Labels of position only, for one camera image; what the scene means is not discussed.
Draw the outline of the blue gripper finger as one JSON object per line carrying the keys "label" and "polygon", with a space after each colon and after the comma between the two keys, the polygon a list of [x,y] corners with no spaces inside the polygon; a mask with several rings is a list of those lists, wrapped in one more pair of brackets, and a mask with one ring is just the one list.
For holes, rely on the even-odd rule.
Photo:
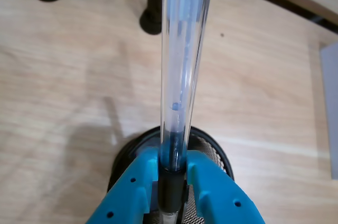
{"label": "blue gripper finger", "polygon": [[187,152],[187,183],[205,223],[264,223],[246,193],[204,153]]}
{"label": "blue gripper finger", "polygon": [[142,223],[158,180],[158,149],[146,148],[124,171],[87,223]]}

